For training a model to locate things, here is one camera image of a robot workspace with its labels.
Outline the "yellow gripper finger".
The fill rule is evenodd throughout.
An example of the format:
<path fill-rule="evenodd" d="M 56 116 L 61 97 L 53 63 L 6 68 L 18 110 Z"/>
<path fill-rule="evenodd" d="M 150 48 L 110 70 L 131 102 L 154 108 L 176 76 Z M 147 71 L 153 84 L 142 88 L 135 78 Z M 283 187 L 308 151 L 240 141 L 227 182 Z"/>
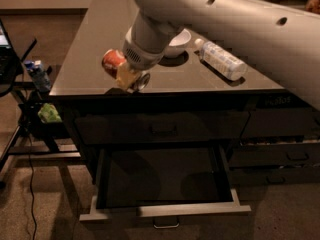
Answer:
<path fill-rule="evenodd" d="M 128 90 L 142 75 L 139 70 L 135 70 L 128 62 L 121 63 L 116 72 L 116 84 L 122 90 Z"/>

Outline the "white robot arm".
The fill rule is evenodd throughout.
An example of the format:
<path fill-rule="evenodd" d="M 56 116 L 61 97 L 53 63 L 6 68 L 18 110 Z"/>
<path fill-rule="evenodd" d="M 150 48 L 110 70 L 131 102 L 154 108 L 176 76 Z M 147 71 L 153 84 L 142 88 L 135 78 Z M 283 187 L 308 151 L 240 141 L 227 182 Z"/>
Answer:
<path fill-rule="evenodd" d="M 122 48 L 133 68 L 152 68 L 188 28 L 320 109 L 319 15 L 259 0 L 134 1 Z"/>

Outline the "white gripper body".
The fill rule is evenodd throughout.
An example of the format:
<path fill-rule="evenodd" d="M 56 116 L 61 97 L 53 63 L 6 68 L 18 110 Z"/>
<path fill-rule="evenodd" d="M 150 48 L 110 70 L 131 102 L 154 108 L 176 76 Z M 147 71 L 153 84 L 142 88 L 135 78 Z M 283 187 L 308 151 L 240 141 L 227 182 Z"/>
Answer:
<path fill-rule="evenodd" d="M 132 39 L 132 29 L 125 36 L 122 52 L 131 67 L 140 71 L 151 69 L 163 57 L 162 53 L 154 54 L 140 48 Z"/>

